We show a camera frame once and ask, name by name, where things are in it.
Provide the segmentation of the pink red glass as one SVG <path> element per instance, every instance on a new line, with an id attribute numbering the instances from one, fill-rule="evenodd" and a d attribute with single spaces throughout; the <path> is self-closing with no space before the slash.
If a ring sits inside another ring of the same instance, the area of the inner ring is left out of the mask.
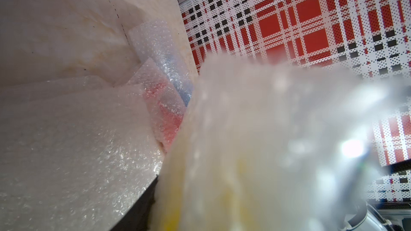
<path id="1" fill-rule="evenodd" d="M 168 152 L 183 121 L 186 106 L 168 77 L 147 59 L 127 85 L 142 85 L 142 97 L 150 115 L 156 140 Z"/>

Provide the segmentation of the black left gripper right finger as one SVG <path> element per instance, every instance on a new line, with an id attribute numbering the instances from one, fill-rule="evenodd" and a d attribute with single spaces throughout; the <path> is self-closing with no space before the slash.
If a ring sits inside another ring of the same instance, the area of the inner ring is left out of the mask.
<path id="1" fill-rule="evenodd" d="M 406 172 L 409 170 L 411 170 L 410 159 L 387 166 L 387 172 L 389 173 L 389 175 L 399 172 Z"/>

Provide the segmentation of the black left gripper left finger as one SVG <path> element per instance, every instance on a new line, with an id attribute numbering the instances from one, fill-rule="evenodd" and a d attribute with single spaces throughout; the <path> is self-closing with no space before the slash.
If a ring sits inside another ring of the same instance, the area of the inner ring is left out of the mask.
<path id="1" fill-rule="evenodd" d="M 116 223 L 111 231 L 147 231 L 150 211 L 155 202 L 155 188 L 158 177 L 148 186 L 126 215 Z"/>

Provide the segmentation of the yellow glass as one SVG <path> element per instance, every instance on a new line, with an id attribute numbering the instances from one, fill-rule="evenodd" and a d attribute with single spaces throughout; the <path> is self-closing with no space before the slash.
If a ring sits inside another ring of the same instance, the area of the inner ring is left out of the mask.
<path id="1" fill-rule="evenodd" d="M 378 177 L 372 126 L 400 80 L 219 53 L 202 65 L 155 190 L 151 231 L 336 231 Z"/>

